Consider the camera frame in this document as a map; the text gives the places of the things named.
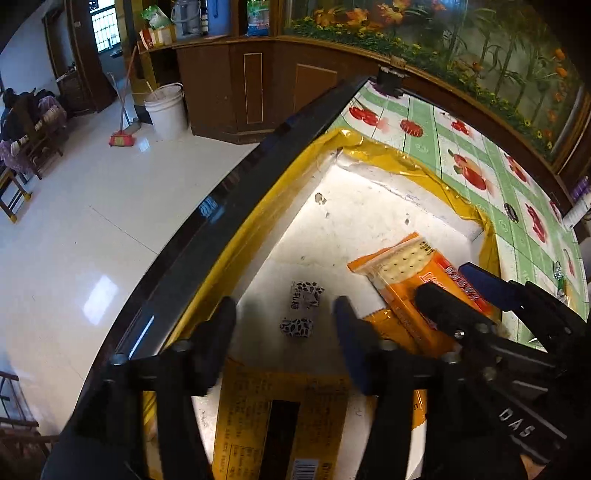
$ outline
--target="round black object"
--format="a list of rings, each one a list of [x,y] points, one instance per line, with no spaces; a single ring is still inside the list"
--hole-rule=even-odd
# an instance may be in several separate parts
[[[519,223],[519,217],[517,216],[517,212],[508,203],[505,204],[505,212],[507,214],[507,217],[509,217],[512,222]]]

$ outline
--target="person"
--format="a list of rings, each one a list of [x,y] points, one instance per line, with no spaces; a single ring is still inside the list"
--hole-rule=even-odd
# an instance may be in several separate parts
[[[17,95],[13,89],[6,89],[2,95],[2,101],[4,102],[4,112],[0,118],[0,136],[2,140],[7,142],[15,142],[16,140],[24,137],[26,134],[16,114],[11,114],[14,105],[16,105],[16,103],[21,98],[27,99],[27,111],[31,117],[31,120],[33,121],[33,125],[35,125],[41,119],[39,109],[37,108],[35,95],[33,95],[31,92],[22,92]]]

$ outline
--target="wooden stool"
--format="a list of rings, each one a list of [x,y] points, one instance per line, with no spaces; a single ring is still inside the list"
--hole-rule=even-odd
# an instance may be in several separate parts
[[[8,202],[8,205],[4,203],[4,201],[2,201],[2,198],[0,197],[0,207],[2,208],[2,210],[4,210],[4,213],[8,215],[8,218],[10,218],[11,222],[16,223],[17,216],[12,211],[12,209],[17,205],[17,202],[20,200],[21,196],[24,197],[26,202],[28,202],[31,199],[31,194],[28,193],[21,185],[21,183],[17,180],[14,172],[10,168],[4,167],[4,170],[0,172],[0,194],[6,190],[5,186],[9,182],[13,182],[17,186],[18,191],[16,192],[14,197],[12,197],[12,200]]]

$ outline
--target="white bucket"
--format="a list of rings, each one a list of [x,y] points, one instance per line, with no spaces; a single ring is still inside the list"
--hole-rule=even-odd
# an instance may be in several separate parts
[[[163,85],[146,97],[146,110],[156,133],[164,140],[174,140],[187,129],[183,97],[182,83]]]

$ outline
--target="bottle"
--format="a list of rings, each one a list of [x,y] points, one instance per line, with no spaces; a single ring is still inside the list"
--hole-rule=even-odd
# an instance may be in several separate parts
[[[207,1],[201,0],[201,36],[209,35],[209,20],[207,17]]]

